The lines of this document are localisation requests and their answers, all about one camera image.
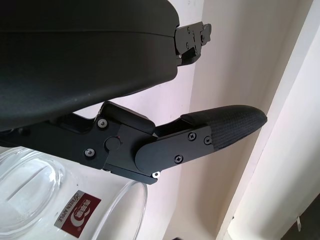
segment bolt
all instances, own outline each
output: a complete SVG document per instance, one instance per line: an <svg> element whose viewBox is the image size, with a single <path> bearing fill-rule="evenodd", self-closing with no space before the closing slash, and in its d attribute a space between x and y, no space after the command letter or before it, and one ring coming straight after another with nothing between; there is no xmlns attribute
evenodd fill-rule
<svg viewBox="0 0 320 240"><path fill-rule="evenodd" d="M204 138L204 144L205 144L205 145L210 145L211 143L212 143L211 137L206 136L206 137Z"/></svg>
<svg viewBox="0 0 320 240"><path fill-rule="evenodd" d="M160 172L157 171L157 172L152 173L152 177L153 177L154 179L158 179L158 178L160 177Z"/></svg>
<svg viewBox="0 0 320 240"><path fill-rule="evenodd" d="M92 158L95 155L95 150L88 148L84 151L84 155L86 155L88 158Z"/></svg>
<svg viewBox="0 0 320 240"><path fill-rule="evenodd" d="M106 126L108 126L107 120L105 120L103 118L99 119L98 127L101 128L101 129L104 129Z"/></svg>
<svg viewBox="0 0 320 240"><path fill-rule="evenodd" d="M195 132L190 132L190 133L188 134L188 140L189 140L189 141L195 140L196 137L197 137L197 134L196 134Z"/></svg>
<svg viewBox="0 0 320 240"><path fill-rule="evenodd" d="M174 158L174 162L176 164L182 163L183 160L184 160L184 157L182 155L175 156L175 158Z"/></svg>

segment sticker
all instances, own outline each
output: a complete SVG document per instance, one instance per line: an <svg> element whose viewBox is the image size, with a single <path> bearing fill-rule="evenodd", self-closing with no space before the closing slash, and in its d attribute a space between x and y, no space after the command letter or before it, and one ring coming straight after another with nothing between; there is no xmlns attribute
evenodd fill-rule
<svg viewBox="0 0 320 240"><path fill-rule="evenodd" d="M55 221L55 226L79 238L92 213L101 200L77 191Z"/></svg>

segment black textured armrest pad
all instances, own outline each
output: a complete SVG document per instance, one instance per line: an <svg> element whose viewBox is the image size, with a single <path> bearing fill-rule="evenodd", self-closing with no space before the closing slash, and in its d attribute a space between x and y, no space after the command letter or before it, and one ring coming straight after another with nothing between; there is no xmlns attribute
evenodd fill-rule
<svg viewBox="0 0 320 240"><path fill-rule="evenodd" d="M181 118L193 126L210 126L215 152L252 134L267 122L264 112L246 105L192 112L182 115Z"/></svg>

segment clear plastic container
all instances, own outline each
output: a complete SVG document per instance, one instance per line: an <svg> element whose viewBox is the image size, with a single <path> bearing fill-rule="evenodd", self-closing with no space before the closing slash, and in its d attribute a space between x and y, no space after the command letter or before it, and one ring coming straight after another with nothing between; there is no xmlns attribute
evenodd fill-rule
<svg viewBox="0 0 320 240"><path fill-rule="evenodd" d="M77 191L101 200L78 239L137 238L145 184L18 147L0 155L0 239L77 239L55 226Z"/></svg>

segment black screw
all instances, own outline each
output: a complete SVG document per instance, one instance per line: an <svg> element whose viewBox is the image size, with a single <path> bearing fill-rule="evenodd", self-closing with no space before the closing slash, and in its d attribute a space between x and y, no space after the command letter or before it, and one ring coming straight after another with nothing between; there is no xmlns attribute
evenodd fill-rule
<svg viewBox="0 0 320 240"><path fill-rule="evenodd" d="M174 158L174 162L176 164L182 163L183 160L184 160L184 157L182 155L175 156L175 158Z"/></svg>
<svg viewBox="0 0 320 240"><path fill-rule="evenodd" d="M188 134L188 140L189 140L189 141L195 140L196 137L197 137L197 134L196 134L195 132L190 132L190 133Z"/></svg>
<svg viewBox="0 0 320 240"><path fill-rule="evenodd" d="M210 145L211 143L212 143L211 137L206 136L206 137L204 138L204 144L205 144L205 145Z"/></svg>

